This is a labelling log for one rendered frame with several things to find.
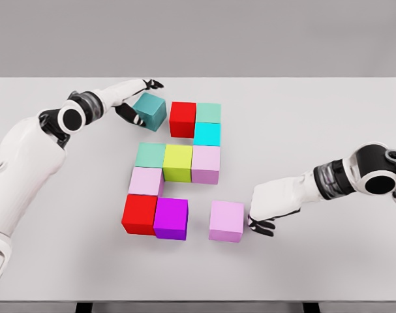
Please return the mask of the cyan cube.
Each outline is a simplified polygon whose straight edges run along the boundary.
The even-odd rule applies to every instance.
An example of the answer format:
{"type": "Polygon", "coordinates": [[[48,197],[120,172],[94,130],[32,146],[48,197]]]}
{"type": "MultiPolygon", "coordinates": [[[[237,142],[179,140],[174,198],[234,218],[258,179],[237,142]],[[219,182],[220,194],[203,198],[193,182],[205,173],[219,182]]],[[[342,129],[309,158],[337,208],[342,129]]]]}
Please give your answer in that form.
{"type": "Polygon", "coordinates": [[[221,125],[218,123],[196,123],[193,144],[220,146],[221,125]]]}

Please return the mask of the pale pink cube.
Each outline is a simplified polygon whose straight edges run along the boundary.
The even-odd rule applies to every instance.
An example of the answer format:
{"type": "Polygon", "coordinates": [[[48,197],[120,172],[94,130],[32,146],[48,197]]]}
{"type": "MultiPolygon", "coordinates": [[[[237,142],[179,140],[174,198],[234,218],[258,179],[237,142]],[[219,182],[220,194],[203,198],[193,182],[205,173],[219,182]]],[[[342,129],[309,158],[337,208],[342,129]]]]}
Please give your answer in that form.
{"type": "Polygon", "coordinates": [[[217,185],[221,166],[219,146],[194,145],[191,178],[193,183],[217,185]]]}
{"type": "Polygon", "coordinates": [[[161,168],[134,167],[128,194],[162,196],[164,177],[161,168]]]}
{"type": "Polygon", "coordinates": [[[212,201],[209,221],[209,240],[238,243],[244,228],[243,203],[212,201]]]}

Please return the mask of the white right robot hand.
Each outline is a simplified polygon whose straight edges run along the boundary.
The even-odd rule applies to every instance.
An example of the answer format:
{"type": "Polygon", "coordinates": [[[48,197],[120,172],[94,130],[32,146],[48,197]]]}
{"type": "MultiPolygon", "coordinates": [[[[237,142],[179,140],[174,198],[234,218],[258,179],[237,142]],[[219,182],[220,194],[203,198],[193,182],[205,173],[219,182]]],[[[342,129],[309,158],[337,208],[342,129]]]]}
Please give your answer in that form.
{"type": "Polygon", "coordinates": [[[256,185],[247,217],[248,227],[273,237],[276,219],[301,211],[303,182],[302,177],[286,177],[256,185]]]}

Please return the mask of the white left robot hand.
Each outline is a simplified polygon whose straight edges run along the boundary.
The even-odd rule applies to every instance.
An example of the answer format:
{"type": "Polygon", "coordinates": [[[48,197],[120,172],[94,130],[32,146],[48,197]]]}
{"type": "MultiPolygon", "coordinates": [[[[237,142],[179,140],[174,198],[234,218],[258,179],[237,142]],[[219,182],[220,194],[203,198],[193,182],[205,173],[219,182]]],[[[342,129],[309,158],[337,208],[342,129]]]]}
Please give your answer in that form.
{"type": "Polygon", "coordinates": [[[126,99],[151,89],[162,89],[164,85],[154,79],[135,79],[119,83],[111,88],[112,107],[115,108],[116,114],[124,121],[139,126],[146,127],[146,122],[140,115],[126,103],[126,99]]]}

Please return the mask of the dark teal cube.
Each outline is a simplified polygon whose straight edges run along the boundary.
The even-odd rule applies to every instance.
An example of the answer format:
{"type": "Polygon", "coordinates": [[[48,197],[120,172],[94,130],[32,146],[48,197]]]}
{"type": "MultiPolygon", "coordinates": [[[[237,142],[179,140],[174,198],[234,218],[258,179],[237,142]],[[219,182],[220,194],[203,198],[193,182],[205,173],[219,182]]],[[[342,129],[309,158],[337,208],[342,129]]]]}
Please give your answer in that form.
{"type": "Polygon", "coordinates": [[[145,122],[146,128],[154,132],[167,117],[166,101],[150,93],[143,93],[133,108],[145,122]]]}

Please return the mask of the pale green cube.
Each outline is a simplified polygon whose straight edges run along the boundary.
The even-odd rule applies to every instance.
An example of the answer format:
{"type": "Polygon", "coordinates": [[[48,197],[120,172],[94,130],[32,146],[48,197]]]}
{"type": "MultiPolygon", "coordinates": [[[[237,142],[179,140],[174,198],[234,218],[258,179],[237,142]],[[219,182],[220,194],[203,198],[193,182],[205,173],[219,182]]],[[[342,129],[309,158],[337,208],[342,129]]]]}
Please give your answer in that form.
{"type": "Polygon", "coordinates": [[[221,123],[221,105],[217,103],[196,104],[196,122],[197,123],[221,123]]]}
{"type": "Polygon", "coordinates": [[[143,168],[162,168],[165,150],[165,143],[140,142],[134,166],[143,168]]]}

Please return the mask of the yellow-green cube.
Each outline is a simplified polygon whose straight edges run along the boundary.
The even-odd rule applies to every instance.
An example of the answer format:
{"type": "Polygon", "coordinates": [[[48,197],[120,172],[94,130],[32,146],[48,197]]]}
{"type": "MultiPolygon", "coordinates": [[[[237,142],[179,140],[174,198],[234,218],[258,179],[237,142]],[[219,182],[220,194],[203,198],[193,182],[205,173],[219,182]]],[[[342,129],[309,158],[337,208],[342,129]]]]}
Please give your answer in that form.
{"type": "Polygon", "coordinates": [[[162,166],[165,181],[179,183],[192,181],[192,151],[191,145],[166,145],[162,166]]]}

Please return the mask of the red cube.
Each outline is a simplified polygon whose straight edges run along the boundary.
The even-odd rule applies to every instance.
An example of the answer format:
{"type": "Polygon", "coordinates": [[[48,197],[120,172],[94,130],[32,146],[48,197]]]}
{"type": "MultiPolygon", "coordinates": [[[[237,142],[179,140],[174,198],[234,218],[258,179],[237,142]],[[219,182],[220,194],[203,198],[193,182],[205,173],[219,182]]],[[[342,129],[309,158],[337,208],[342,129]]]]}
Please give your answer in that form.
{"type": "Polygon", "coordinates": [[[173,101],[169,116],[171,137],[193,138],[196,122],[195,102],[173,101]]]}
{"type": "Polygon", "coordinates": [[[121,223],[125,231],[135,235],[155,236],[154,219],[157,197],[128,194],[121,223]]]}

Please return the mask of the magenta purple cube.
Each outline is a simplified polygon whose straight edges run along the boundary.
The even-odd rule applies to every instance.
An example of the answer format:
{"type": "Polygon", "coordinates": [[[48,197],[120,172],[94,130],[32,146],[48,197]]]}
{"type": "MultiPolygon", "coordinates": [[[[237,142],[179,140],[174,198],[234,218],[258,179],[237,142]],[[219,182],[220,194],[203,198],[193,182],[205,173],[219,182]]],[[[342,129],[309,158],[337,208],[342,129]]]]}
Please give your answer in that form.
{"type": "Polygon", "coordinates": [[[185,241],[189,203],[186,199],[158,198],[153,229],[159,239],[185,241]]]}

